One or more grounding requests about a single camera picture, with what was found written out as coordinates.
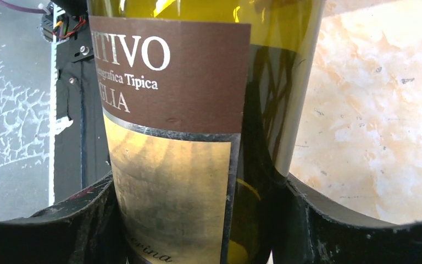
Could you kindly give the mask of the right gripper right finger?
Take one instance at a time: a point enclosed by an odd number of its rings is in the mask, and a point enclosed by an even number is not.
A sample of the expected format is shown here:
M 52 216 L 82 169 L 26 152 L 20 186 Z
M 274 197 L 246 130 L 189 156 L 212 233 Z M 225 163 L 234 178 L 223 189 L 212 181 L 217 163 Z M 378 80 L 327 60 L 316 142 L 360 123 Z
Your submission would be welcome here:
M 275 223 L 275 263 L 422 263 L 422 221 L 396 225 L 334 202 L 292 175 Z

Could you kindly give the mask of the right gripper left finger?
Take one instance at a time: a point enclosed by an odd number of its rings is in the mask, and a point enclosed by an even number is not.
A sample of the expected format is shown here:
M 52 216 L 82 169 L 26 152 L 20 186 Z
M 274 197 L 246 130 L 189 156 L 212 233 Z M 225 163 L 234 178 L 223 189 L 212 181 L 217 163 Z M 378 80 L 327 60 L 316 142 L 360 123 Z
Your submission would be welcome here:
M 127 263 L 129 256 L 111 172 L 30 217 L 0 222 L 0 263 Z

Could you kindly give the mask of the green wine bottle silver neck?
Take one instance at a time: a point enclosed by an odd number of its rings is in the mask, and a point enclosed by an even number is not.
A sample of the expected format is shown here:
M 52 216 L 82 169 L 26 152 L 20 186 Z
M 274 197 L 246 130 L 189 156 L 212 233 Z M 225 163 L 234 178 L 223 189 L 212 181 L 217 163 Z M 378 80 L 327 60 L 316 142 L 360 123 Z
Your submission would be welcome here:
M 130 263 L 266 263 L 324 1 L 89 1 Z

